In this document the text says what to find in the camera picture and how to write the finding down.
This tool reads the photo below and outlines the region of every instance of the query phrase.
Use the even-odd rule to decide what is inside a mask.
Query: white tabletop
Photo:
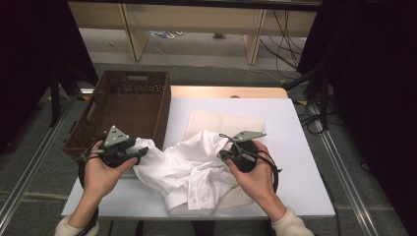
[[[172,97],[164,148],[183,140],[193,109],[265,119],[261,138],[278,168],[277,194],[300,216],[334,216],[334,210],[299,123],[292,101],[287,98]],[[77,180],[63,215],[71,214],[83,189]],[[145,186],[133,171],[126,173],[100,206],[100,216],[137,219],[248,219],[266,218],[257,204],[217,209],[213,215],[168,215],[163,197]]]

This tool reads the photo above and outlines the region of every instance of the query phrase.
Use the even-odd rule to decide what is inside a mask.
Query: person's left hand
[[[97,142],[92,149],[98,149],[101,144],[102,141]],[[111,168],[98,158],[97,154],[91,154],[86,163],[84,194],[103,198],[114,189],[122,174],[137,161],[137,158],[131,158],[120,166]]]

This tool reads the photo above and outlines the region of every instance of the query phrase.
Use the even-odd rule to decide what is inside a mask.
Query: white sleeve
[[[58,223],[58,225],[55,228],[55,236],[74,236],[80,233],[83,229],[81,228],[75,228],[68,224],[68,219],[71,215],[65,216],[61,221]],[[95,227],[93,227],[87,236],[94,236],[98,233],[98,222],[96,223]]]
[[[277,236],[312,236],[314,235],[306,228],[301,218],[295,215],[291,208],[287,208],[286,214],[276,222],[272,223],[272,228]]]

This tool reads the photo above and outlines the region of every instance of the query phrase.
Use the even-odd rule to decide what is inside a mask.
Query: hand
[[[258,150],[269,153],[268,148],[261,142],[254,141]],[[262,152],[258,155],[270,159]],[[269,164],[258,159],[255,168],[249,173],[242,173],[230,159],[227,160],[230,172],[234,175],[245,193],[251,197],[268,215],[270,220],[278,221],[286,213],[286,206],[282,203],[272,187],[272,169]]]
[[[101,144],[102,141],[97,142],[92,149],[98,149]],[[86,163],[83,196],[68,223],[75,228],[85,228],[101,199],[114,189],[122,174],[132,168],[137,161],[137,158],[131,158],[117,168],[111,168],[96,154],[91,154]]]

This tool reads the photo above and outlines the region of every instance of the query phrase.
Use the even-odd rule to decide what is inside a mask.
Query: crumpled fabric
[[[165,151],[152,140],[137,139],[128,152],[149,148],[134,171],[144,184],[164,196],[168,213],[212,214],[218,200],[238,186],[228,166],[217,157],[226,143],[218,133],[202,130]]]

